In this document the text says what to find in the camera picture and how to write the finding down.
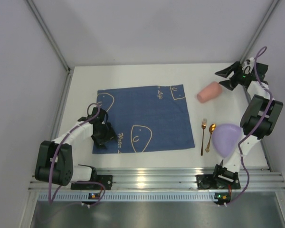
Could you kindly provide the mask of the pink plastic cup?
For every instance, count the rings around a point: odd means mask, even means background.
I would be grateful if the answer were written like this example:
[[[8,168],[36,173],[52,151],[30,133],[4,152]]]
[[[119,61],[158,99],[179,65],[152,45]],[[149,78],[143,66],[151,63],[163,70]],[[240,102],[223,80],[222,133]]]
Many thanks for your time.
[[[220,96],[221,93],[222,86],[218,82],[211,82],[197,94],[197,99],[200,103],[205,103]]]

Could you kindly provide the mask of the blue cloth placemat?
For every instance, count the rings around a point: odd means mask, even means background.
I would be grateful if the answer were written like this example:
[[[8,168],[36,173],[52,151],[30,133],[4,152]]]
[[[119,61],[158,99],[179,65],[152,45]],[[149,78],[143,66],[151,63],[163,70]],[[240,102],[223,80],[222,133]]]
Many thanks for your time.
[[[99,90],[97,104],[108,113],[116,140],[94,154],[185,150],[195,147],[183,85]]]

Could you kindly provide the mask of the gold spoon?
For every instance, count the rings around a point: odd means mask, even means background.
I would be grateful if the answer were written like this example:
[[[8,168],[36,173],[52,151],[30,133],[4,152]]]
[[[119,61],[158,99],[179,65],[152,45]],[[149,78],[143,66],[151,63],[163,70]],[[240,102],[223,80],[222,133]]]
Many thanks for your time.
[[[211,124],[210,127],[209,127],[210,136],[209,136],[209,140],[208,140],[208,143],[207,143],[207,146],[206,146],[206,149],[205,149],[206,152],[209,152],[212,134],[215,131],[215,129],[216,129],[216,124],[215,123]]]

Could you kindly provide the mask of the copper fork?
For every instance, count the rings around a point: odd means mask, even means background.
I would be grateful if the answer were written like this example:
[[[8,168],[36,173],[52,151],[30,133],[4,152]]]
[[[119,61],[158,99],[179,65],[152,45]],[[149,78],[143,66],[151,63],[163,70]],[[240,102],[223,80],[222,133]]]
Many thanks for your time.
[[[207,126],[207,119],[204,118],[201,124],[201,128],[202,128],[202,140],[201,140],[201,150],[200,150],[201,156],[203,156],[203,151],[204,151],[204,133],[205,133],[206,126]]]

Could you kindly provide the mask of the purple plate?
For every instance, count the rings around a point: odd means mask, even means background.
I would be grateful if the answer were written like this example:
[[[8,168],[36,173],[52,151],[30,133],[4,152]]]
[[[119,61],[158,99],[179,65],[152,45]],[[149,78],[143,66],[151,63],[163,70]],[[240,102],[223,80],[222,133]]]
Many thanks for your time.
[[[226,158],[233,153],[241,135],[239,126],[231,123],[221,124],[212,134],[213,147],[221,157]]]

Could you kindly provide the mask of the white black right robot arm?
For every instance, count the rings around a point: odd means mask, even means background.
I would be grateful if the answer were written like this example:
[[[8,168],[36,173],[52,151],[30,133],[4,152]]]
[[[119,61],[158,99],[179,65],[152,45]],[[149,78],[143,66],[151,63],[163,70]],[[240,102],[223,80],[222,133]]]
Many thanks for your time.
[[[217,127],[213,136],[215,148],[222,147],[224,152],[232,142],[237,143],[237,146],[231,146],[227,163],[221,162],[215,166],[213,179],[220,185],[239,186],[238,172],[245,166],[244,158],[256,143],[271,134],[282,111],[283,103],[273,99],[268,83],[264,80],[267,71],[268,65],[251,58],[243,65],[237,61],[215,73],[225,78],[220,82],[222,86],[233,90],[237,85],[242,85],[251,98],[240,121],[243,137],[230,136],[225,142],[217,139],[218,136],[227,135],[228,124]]]

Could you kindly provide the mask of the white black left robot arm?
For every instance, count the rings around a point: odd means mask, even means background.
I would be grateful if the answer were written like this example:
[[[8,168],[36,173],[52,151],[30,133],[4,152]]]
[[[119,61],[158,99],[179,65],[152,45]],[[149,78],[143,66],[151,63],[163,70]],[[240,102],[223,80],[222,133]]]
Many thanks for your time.
[[[93,181],[96,170],[90,165],[75,164],[73,152],[88,138],[94,146],[106,150],[117,135],[108,120],[108,113],[94,107],[92,113],[78,119],[71,130],[52,140],[43,141],[38,151],[35,179],[66,186],[77,181]]]

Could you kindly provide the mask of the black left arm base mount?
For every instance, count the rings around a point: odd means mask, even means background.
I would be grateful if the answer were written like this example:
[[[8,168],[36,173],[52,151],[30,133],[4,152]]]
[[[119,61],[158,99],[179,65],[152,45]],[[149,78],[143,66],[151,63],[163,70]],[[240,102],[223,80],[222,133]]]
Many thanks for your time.
[[[75,182],[71,184],[71,190],[110,190],[113,184],[113,175],[97,175],[95,180],[90,180],[89,183]]]

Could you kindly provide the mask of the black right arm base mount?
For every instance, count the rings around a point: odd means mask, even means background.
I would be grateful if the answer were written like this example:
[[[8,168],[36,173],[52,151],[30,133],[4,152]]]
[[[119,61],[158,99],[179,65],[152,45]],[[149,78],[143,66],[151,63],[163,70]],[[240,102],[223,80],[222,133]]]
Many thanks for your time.
[[[232,190],[241,188],[239,179],[231,179],[219,175],[214,177],[212,174],[201,174],[196,176],[196,181],[199,190],[227,190],[229,187]]]

